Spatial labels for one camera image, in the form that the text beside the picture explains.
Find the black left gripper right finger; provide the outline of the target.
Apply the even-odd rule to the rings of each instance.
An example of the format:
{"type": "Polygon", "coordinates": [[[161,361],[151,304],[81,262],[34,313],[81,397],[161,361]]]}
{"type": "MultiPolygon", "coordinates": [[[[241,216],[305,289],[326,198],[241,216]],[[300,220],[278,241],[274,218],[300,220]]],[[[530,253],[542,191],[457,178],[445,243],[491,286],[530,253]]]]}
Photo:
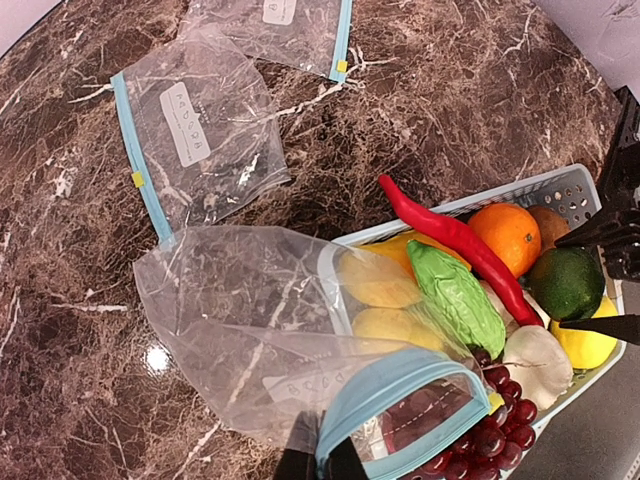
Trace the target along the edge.
{"type": "Polygon", "coordinates": [[[329,480],[368,480],[350,437],[343,440],[331,452],[325,466],[325,478],[329,480]]]}

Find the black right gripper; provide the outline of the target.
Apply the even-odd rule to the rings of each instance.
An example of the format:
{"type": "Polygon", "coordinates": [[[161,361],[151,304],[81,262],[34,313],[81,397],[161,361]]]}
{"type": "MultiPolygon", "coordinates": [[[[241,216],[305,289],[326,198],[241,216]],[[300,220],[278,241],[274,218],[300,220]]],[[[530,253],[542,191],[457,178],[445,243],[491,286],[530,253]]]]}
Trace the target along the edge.
{"type": "MultiPolygon", "coordinates": [[[[606,210],[602,208],[590,220],[555,241],[556,247],[602,249],[608,275],[623,281],[640,280],[639,209],[606,210]]],[[[640,316],[625,314],[562,321],[563,329],[591,331],[618,340],[640,344],[640,316]]]]}

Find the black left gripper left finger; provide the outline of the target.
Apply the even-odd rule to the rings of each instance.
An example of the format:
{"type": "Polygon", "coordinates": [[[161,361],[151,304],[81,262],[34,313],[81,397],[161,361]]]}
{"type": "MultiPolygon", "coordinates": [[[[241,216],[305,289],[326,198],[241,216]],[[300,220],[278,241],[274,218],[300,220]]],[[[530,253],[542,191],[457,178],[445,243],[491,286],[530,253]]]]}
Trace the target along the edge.
{"type": "Polygon", "coordinates": [[[320,419],[314,412],[298,414],[285,449],[277,464],[277,480],[314,480],[315,451],[318,444],[320,419]]]}

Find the green avocado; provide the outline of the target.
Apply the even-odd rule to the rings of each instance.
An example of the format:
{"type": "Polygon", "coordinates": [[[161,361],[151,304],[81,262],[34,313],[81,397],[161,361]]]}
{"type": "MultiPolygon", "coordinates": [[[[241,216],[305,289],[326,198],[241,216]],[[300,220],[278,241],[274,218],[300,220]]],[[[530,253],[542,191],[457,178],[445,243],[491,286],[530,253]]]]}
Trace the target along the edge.
{"type": "Polygon", "coordinates": [[[525,277],[538,305],[556,321],[590,318],[599,308],[605,278],[594,255],[578,247],[542,254],[525,277]]]}

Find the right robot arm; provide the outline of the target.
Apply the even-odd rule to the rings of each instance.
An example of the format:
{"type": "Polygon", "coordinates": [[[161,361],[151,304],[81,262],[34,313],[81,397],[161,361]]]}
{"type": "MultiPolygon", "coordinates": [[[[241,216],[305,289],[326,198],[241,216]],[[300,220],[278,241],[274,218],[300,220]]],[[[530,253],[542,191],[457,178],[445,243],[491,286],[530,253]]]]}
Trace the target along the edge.
{"type": "Polygon", "coordinates": [[[601,200],[586,223],[555,241],[557,247],[599,247],[609,277],[639,281],[639,102],[630,88],[615,92],[622,104],[614,138],[597,184],[601,200]]]}

